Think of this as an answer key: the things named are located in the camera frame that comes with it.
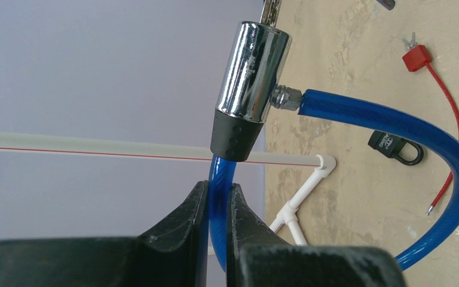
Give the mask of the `black padlock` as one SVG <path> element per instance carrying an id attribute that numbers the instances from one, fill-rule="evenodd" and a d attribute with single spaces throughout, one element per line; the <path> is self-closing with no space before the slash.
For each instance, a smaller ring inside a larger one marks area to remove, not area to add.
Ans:
<path id="1" fill-rule="evenodd" d="M 407 160 L 400 154 L 406 144 L 414 147 L 417 151 L 416 157 L 412 160 Z M 377 130 L 371 134 L 368 146 L 377 150 L 385 157 L 395 159 L 406 166 L 418 165 L 423 160 L 425 154 L 421 145 L 405 138 Z"/>

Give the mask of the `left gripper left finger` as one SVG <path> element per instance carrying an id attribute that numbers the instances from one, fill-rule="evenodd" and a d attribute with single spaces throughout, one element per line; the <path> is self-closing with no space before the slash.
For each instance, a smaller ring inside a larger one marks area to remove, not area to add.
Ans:
<path id="1" fill-rule="evenodd" d="M 136 237 L 0 240 L 0 286 L 205 286 L 208 183 Z"/>

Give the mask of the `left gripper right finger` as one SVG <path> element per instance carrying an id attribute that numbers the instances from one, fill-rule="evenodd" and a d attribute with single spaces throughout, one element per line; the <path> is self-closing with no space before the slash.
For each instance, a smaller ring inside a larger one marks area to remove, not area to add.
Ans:
<path id="1" fill-rule="evenodd" d="M 405 286 L 394 258 L 366 246 L 292 245 L 248 206 L 239 184 L 227 203 L 227 286 Z"/>

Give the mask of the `white PVC pipe frame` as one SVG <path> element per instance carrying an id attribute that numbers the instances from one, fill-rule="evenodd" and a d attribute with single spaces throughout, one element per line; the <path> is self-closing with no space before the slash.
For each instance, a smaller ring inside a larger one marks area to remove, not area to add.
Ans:
<path id="1" fill-rule="evenodd" d="M 185 161 L 210 161 L 212 159 L 212 153 L 209 149 L 194 146 L 8 132 L 0 132 L 0 151 Z M 274 232 L 278 232 L 283 226 L 287 227 L 296 245 L 306 245 L 307 241 L 299 226 L 296 213 L 306 197 L 315 189 L 322 179 L 327 178 L 336 168 L 336 159 L 331 155 L 321 154 L 306 156 L 278 154 L 273 152 L 252 152 L 247 162 L 251 164 L 313 167 L 313 173 L 307 178 L 292 198 L 283 205 L 274 221 L 270 224 L 270 229 Z"/>

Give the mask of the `blue lock key bunch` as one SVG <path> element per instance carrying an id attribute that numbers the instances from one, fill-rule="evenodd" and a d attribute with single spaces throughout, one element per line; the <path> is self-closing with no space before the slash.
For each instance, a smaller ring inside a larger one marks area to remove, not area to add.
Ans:
<path id="1" fill-rule="evenodd" d="M 263 0 L 260 24 L 276 27 L 282 0 Z"/>

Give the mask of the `red cable lock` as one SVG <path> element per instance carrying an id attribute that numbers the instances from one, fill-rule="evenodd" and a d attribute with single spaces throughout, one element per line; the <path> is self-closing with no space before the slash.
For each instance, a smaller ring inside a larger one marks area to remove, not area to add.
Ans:
<path id="1" fill-rule="evenodd" d="M 426 68 L 432 78 L 435 80 L 436 84 L 442 91 L 445 96 L 445 99 L 448 101 L 451 111 L 454 116 L 456 128 L 457 128 L 457 139 L 459 141 L 459 107 L 451 94 L 449 88 L 446 86 L 443 79 L 436 72 L 435 68 L 432 65 L 433 57 L 429 49 L 424 44 L 419 44 L 416 41 L 416 33 L 412 32 L 410 39 L 402 39 L 402 42 L 405 46 L 406 53 L 402 56 L 402 62 L 405 65 L 405 68 L 408 72 L 416 73 L 423 68 Z"/>

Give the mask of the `blue cable lock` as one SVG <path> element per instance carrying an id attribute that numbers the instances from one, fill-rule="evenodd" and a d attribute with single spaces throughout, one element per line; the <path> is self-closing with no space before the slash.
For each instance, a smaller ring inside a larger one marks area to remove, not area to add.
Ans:
<path id="1" fill-rule="evenodd" d="M 238 26 L 215 106 L 209 173 L 210 236 L 222 268 L 227 264 L 227 202 L 237 163 L 246 161 L 278 89 L 290 36 L 262 23 Z M 450 167 L 454 186 L 438 221 L 396 257 L 406 270 L 443 243 L 459 226 L 459 141 L 415 116 L 365 100 L 308 89 L 293 98 L 299 115 L 391 133 L 423 145 Z"/>

